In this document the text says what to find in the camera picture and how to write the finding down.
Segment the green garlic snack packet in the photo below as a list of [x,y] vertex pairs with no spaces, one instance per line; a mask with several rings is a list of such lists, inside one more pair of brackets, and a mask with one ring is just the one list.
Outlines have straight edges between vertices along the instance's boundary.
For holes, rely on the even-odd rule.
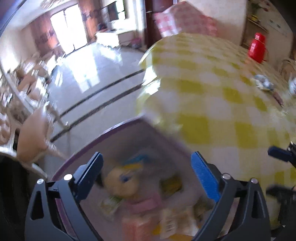
[[113,216],[118,210],[122,198],[109,196],[100,202],[100,209],[105,216]]

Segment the yellow biscuit pack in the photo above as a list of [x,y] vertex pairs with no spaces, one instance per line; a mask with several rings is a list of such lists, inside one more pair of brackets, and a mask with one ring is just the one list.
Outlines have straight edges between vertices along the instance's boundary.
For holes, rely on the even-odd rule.
[[183,188],[183,183],[180,175],[173,175],[170,178],[162,179],[159,181],[159,187],[162,193],[162,196],[169,198],[174,195],[176,192],[181,191]]

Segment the blue white milk candy packet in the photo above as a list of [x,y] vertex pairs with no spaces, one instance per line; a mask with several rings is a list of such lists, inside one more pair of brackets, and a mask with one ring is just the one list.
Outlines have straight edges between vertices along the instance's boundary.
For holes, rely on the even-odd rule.
[[274,91],[274,84],[272,84],[265,75],[255,75],[251,80],[260,90]]

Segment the pink small snack packet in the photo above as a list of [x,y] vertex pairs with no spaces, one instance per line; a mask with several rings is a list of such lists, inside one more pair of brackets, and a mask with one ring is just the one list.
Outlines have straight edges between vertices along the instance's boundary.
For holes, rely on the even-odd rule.
[[126,208],[133,214],[148,212],[162,206],[162,199],[158,194],[138,202],[126,202]]

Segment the clear bag white rolls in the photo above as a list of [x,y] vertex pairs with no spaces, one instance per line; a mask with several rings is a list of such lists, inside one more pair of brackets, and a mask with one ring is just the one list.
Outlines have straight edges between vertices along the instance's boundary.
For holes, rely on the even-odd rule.
[[120,198],[130,198],[139,189],[139,179],[135,173],[124,168],[113,168],[103,180],[106,190]]

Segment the pink wafer cracker pack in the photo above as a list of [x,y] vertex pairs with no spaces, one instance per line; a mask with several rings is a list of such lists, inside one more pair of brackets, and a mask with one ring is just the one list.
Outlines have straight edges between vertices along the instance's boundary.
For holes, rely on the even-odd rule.
[[122,240],[154,240],[153,230],[157,225],[154,216],[126,216],[122,218]]

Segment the blue striped snack packet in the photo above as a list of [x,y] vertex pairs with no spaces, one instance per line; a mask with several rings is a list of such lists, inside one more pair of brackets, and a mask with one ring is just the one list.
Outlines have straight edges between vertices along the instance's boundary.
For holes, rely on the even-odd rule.
[[143,167],[146,164],[151,162],[151,157],[147,154],[138,154],[126,161],[123,162],[123,166],[125,167]]

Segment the white floral teapot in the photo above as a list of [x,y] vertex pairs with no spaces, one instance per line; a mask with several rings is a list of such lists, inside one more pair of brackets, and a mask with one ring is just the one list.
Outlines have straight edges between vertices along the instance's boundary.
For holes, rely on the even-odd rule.
[[288,81],[288,90],[292,96],[296,96],[296,78],[292,78]]

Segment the beige leather dining chair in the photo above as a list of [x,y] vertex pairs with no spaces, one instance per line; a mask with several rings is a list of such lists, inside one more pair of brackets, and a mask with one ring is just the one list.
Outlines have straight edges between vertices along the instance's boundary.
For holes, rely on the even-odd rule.
[[63,128],[67,128],[67,125],[59,119],[55,106],[50,102],[34,110],[20,128],[16,151],[19,161],[26,164],[33,163],[45,154],[62,160],[67,159],[51,142],[55,121]]

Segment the cream ornate dining chair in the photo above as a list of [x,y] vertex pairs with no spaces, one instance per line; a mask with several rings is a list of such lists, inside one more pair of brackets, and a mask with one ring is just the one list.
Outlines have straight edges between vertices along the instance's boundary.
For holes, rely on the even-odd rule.
[[288,81],[290,79],[290,76],[292,73],[295,72],[295,60],[292,60],[290,58],[284,58],[281,60],[278,71],[280,75]]

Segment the yellow checkered tablecloth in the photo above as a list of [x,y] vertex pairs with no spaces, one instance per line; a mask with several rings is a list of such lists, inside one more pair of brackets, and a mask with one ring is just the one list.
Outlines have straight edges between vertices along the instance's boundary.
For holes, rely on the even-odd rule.
[[[139,62],[145,71],[137,109],[163,132],[237,180],[255,177],[265,190],[293,187],[293,166],[268,155],[295,141],[295,98],[270,65],[228,40],[181,33],[163,38]],[[265,75],[274,91],[251,80]]]

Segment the red thermos jug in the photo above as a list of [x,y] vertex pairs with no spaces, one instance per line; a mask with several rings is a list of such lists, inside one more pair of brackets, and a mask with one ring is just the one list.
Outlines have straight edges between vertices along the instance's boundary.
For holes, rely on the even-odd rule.
[[248,49],[248,57],[259,64],[268,61],[269,58],[269,52],[265,46],[265,42],[265,35],[256,33]]

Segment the pink checkered covered chair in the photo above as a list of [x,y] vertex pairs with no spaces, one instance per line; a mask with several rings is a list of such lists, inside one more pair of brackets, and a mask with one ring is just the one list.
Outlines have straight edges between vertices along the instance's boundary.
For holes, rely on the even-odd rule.
[[215,20],[187,1],[174,4],[161,13],[155,13],[153,17],[163,38],[179,33],[218,36]]

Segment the corner wall shelf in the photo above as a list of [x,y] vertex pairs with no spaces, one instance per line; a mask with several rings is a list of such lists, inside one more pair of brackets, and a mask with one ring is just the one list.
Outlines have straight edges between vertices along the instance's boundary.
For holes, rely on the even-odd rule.
[[270,4],[267,1],[247,1],[245,26],[241,40],[241,47],[248,49],[256,33],[268,35],[259,16],[261,12],[268,12]]

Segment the wall television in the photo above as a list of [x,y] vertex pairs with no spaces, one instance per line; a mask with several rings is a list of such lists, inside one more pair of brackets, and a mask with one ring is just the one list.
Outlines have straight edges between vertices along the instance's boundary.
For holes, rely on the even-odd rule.
[[117,6],[116,6],[116,1],[113,3],[110,3],[107,6],[108,14],[109,14],[109,21],[115,21],[118,20],[118,11],[117,11]]

